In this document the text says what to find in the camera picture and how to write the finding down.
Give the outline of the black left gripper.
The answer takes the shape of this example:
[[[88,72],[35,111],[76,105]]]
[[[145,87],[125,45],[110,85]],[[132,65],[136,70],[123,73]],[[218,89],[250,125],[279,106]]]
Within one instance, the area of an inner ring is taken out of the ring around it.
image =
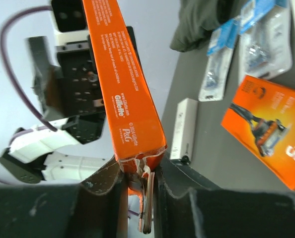
[[[33,91],[43,119],[104,119],[105,109],[88,30],[58,33],[58,65],[51,63],[47,38],[29,37],[35,70]]]

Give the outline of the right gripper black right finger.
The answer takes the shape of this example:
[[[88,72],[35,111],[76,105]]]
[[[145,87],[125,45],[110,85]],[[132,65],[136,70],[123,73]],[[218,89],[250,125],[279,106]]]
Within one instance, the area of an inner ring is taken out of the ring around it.
[[[157,238],[295,238],[295,192],[223,189],[168,153],[153,205]]]

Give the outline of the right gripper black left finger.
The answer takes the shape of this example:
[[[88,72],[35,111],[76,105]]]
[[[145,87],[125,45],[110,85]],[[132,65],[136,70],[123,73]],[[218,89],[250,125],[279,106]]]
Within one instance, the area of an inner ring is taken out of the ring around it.
[[[127,200],[115,159],[81,183],[1,185],[0,238],[125,238]]]

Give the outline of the orange Gillette Fusion5 box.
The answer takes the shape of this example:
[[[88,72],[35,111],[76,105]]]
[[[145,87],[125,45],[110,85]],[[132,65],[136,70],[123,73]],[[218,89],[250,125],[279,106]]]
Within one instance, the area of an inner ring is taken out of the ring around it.
[[[245,76],[221,122],[295,191],[295,90]]]

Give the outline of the blue razor blister pack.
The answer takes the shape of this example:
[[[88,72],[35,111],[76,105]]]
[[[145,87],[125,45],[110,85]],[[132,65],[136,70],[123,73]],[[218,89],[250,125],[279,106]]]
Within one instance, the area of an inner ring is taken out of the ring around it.
[[[270,80],[289,71],[291,7],[287,0],[249,0],[240,11],[239,81]]]
[[[200,102],[223,99],[239,26],[240,16],[237,16],[212,32],[207,50],[208,62],[198,95]]]

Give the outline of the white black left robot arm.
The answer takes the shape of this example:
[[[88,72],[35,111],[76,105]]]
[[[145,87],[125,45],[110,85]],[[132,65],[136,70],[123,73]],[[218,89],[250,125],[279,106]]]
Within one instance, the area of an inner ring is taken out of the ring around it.
[[[50,126],[17,129],[0,164],[27,184],[82,181],[107,160],[64,154],[59,149],[89,144],[102,134],[106,115],[90,39],[57,46],[57,66],[49,60],[45,37],[29,38],[28,46],[35,71],[33,91],[42,119]]]

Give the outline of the slim white H' box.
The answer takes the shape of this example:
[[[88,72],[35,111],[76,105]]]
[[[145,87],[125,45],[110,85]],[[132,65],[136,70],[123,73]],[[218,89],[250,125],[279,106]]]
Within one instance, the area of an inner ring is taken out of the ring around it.
[[[184,165],[191,163],[198,101],[186,98],[177,104],[170,159]]]

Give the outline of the olive green cloth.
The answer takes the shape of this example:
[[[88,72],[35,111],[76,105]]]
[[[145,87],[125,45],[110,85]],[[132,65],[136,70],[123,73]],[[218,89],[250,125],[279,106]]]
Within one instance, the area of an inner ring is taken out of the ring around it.
[[[170,48],[181,53],[201,49],[214,30],[239,15],[244,0],[182,0]]]

